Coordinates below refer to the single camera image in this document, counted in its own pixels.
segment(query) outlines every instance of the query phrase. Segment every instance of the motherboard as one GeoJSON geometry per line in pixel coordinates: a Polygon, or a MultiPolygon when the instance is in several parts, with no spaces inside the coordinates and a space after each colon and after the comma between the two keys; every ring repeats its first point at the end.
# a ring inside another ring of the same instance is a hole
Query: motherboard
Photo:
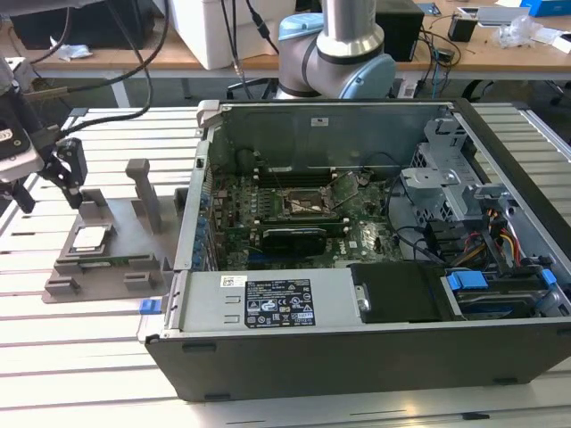
{"type": "Polygon", "coordinates": [[[402,260],[370,172],[217,175],[211,222],[219,270],[346,268],[402,260]]]}

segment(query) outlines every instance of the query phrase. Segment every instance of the blue tab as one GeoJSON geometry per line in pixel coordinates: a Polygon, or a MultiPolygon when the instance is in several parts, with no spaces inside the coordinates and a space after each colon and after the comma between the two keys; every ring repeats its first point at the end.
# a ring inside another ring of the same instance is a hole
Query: blue tab
{"type": "Polygon", "coordinates": [[[460,270],[448,275],[452,290],[485,290],[488,288],[484,275],[479,270],[460,270]]]}
{"type": "Polygon", "coordinates": [[[543,280],[547,283],[549,287],[557,283],[557,278],[553,275],[549,269],[542,270],[543,280]]]}
{"type": "Polygon", "coordinates": [[[462,288],[462,285],[458,282],[456,276],[454,275],[448,276],[448,284],[450,285],[450,288],[452,289],[453,292],[462,288]]]}
{"type": "Polygon", "coordinates": [[[155,299],[145,299],[139,306],[140,315],[160,315],[161,301],[155,299]]]}

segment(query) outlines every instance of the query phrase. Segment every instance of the wooden table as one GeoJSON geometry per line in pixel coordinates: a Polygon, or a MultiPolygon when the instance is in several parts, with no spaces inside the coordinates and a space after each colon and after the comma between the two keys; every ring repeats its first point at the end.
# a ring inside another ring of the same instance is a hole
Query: wooden table
{"type": "MultiPolygon", "coordinates": [[[[493,0],[473,0],[471,2],[436,0],[443,16],[452,14],[457,7],[493,4],[493,0]]],[[[435,17],[425,17],[426,29],[431,28],[435,17]]],[[[546,27],[571,29],[571,17],[550,17],[535,19],[546,27]]],[[[450,18],[439,20],[431,28],[436,34],[446,37],[450,18]]],[[[0,31],[0,52],[5,56],[14,56],[8,38],[9,25],[0,31]]],[[[161,32],[161,25],[155,26],[154,36],[148,48],[142,51],[149,55],[156,46],[161,32]]],[[[571,55],[564,54],[550,45],[536,43],[534,47],[501,49],[492,42],[494,29],[483,29],[476,26],[469,43],[458,43],[462,51],[462,60],[450,74],[456,79],[514,79],[514,80],[567,80],[571,79],[571,55]]],[[[447,45],[437,41],[437,45],[447,45]]],[[[30,52],[23,48],[18,40],[16,45],[22,55],[29,58],[38,56],[38,52],[30,52]]],[[[418,44],[412,62],[398,64],[397,78],[403,79],[400,96],[410,95],[430,64],[430,54],[425,44],[418,44]]],[[[56,57],[49,58],[37,65],[37,70],[47,78],[113,78],[138,65],[137,58],[130,51],[108,49],[95,50],[91,58],[63,62],[56,57]]],[[[277,77],[278,61],[276,56],[263,55],[244,60],[244,69],[248,78],[277,77]]],[[[230,68],[205,70],[196,60],[182,39],[173,30],[169,32],[167,42],[161,53],[151,65],[154,78],[233,78],[236,76],[230,68]]],[[[128,96],[122,83],[112,86],[120,107],[129,107],[128,96]]]]}

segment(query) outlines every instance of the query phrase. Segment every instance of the computer tower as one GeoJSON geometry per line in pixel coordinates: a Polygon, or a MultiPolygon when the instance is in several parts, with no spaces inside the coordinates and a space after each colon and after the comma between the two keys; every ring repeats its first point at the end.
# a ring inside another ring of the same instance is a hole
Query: computer tower
{"type": "Polygon", "coordinates": [[[425,14],[412,0],[377,2],[377,24],[385,31],[385,53],[397,62],[410,62],[425,14]]]}
{"type": "MultiPolygon", "coordinates": [[[[153,32],[153,0],[113,0],[137,48],[153,32]]],[[[59,40],[65,27],[66,9],[12,16],[16,35],[26,49],[49,49],[50,37],[59,40]]],[[[130,49],[106,2],[71,10],[71,30],[66,45],[90,48],[130,49]]]]}

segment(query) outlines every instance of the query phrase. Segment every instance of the sticker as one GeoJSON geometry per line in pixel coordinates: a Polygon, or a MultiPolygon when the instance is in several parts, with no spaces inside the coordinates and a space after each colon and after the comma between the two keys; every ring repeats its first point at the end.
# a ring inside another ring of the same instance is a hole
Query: sticker
{"type": "Polygon", "coordinates": [[[247,281],[245,287],[244,323],[247,327],[315,325],[309,279],[247,281]]]}
{"type": "Polygon", "coordinates": [[[11,129],[3,129],[0,131],[0,141],[8,141],[14,136],[11,129]]]}
{"type": "Polygon", "coordinates": [[[311,127],[328,127],[329,118],[311,118],[311,127]]]}
{"type": "Polygon", "coordinates": [[[221,276],[220,287],[245,287],[248,276],[221,276]]]}

